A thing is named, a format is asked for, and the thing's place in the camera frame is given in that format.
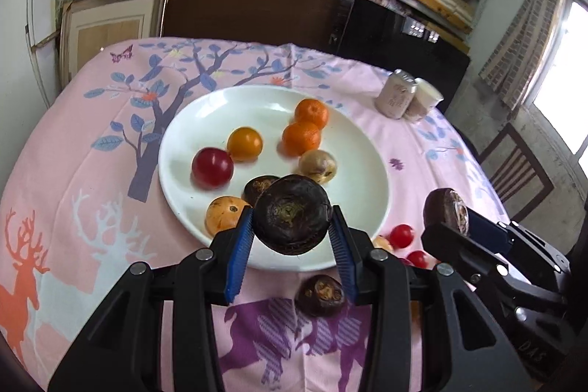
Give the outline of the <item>pale speckled fruit by plate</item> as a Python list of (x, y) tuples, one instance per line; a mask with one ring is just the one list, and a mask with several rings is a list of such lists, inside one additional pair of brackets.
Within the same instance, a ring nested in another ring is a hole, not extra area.
[(373, 240), (373, 245), (375, 248), (386, 250), (391, 254), (395, 251), (389, 240), (386, 237), (380, 235), (375, 237)]

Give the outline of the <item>orange mandarin front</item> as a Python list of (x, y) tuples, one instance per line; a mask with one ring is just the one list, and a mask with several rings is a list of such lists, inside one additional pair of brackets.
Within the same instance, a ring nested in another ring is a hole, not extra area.
[(294, 111), (296, 122), (313, 123), (316, 128), (322, 130), (326, 127), (330, 119), (329, 108), (320, 100), (315, 98), (305, 98), (301, 100)]

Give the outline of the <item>pale yellow round fruit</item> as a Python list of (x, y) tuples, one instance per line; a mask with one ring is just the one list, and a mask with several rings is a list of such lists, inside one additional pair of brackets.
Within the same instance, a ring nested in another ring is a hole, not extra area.
[(207, 233), (214, 237), (218, 232), (234, 228), (246, 206), (248, 203), (239, 197), (221, 196), (215, 198), (205, 213)]

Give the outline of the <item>dark wooden chair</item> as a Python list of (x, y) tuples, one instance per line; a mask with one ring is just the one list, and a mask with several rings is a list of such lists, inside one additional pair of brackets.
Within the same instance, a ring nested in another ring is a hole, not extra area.
[(511, 123), (505, 124), (490, 144), (479, 153), (479, 163), (489, 159), (507, 138), (512, 142), (512, 149), (490, 176), (490, 184), (501, 203), (505, 204), (533, 181), (540, 183), (540, 188), (529, 201), (518, 212), (510, 215), (513, 222), (520, 223), (551, 194), (554, 184), (530, 146)]

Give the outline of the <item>small red plum back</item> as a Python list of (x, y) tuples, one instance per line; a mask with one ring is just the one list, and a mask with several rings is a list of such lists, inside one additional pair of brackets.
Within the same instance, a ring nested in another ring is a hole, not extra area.
[(389, 242), (391, 246), (396, 249), (406, 249), (415, 239), (415, 231), (410, 225), (399, 224), (392, 229), (389, 235)]

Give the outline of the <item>small yellow orange fruit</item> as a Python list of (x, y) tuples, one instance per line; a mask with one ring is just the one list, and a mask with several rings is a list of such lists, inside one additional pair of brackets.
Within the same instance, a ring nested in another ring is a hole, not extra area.
[(235, 162), (253, 162), (263, 150), (263, 138), (255, 129), (242, 126), (229, 135), (226, 150)]

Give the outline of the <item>dark wooden cabinet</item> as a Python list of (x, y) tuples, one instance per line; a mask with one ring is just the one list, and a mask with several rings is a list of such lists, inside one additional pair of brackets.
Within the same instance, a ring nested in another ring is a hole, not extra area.
[(168, 0), (162, 35), (336, 52), (352, 0)]

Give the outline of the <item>large dark red plum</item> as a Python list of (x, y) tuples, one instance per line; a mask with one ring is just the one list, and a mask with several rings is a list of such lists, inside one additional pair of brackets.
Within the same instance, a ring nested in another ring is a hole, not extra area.
[(194, 183), (205, 190), (226, 186), (233, 177), (234, 163), (222, 149), (205, 147), (194, 155), (191, 174)]

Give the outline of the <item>dark mangosteen front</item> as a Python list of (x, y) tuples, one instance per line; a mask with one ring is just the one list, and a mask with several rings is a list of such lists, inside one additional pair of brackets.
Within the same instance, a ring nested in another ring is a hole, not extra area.
[(329, 317), (339, 313), (347, 298), (341, 284), (327, 274), (316, 274), (301, 284), (295, 305), (306, 315)]

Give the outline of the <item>framed picture leaning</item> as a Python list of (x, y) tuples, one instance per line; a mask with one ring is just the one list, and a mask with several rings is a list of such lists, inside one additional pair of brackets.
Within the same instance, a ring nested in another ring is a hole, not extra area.
[(168, 0), (77, 0), (64, 6), (60, 85), (66, 87), (98, 53), (123, 41), (161, 35)]

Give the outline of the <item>pale speckled passion fruit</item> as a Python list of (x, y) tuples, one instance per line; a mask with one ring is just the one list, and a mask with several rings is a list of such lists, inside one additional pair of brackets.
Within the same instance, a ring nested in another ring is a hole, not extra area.
[(331, 181), (337, 171), (336, 159), (324, 150), (309, 150), (302, 154), (298, 161), (298, 172), (319, 184)]

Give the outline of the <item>white oval plate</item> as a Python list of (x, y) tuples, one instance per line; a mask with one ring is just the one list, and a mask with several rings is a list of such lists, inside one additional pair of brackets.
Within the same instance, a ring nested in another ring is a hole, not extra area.
[[(159, 184), (171, 213), (204, 246), (212, 241), (205, 213), (213, 199), (241, 195), (246, 183), (257, 176), (283, 177), (296, 171), (297, 159), (283, 155), (280, 142), (303, 97), (296, 90), (263, 84), (229, 87), (192, 101), (171, 121), (159, 149)], [(237, 164), (230, 182), (218, 190), (198, 187), (191, 174), (194, 155), (205, 147), (224, 148), (230, 133), (241, 126), (261, 134), (259, 158)], [(331, 203), (341, 208), (350, 227), (375, 238), (391, 211), (388, 173), (375, 143), (358, 124), (332, 109), (321, 147), (338, 163), (335, 178), (325, 186)]]

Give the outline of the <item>pink deer print tablecloth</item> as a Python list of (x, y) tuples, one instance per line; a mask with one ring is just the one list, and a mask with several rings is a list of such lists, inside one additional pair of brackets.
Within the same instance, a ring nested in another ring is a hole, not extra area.
[(321, 146), (338, 171), (326, 185), (348, 224), (373, 235), (424, 229), (424, 200), (451, 187), (493, 221), (506, 212), (445, 117), (393, 121), (375, 108), (383, 69), (296, 45), (154, 39), (89, 61), (24, 146), (1, 200), (1, 329), (41, 386), (107, 292), (138, 260), (178, 262), (198, 248), (215, 193), (190, 165), (241, 126), (264, 141), (225, 188), (296, 162), (278, 146), (299, 101), (329, 107)]

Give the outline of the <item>black monitor screen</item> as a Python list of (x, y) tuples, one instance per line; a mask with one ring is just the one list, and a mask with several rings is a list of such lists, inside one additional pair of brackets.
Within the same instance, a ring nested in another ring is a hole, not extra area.
[(353, 1), (338, 56), (427, 80), (444, 97), (440, 112), (448, 110), (470, 63), (439, 33), (371, 0)]

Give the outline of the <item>pink drink can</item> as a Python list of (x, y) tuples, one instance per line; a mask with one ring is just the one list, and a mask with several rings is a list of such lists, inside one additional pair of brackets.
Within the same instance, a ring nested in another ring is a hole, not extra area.
[(416, 79), (403, 69), (396, 69), (388, 76), (375, 99), (377, 110), (392, 119), (401, 118), (417, 89)]

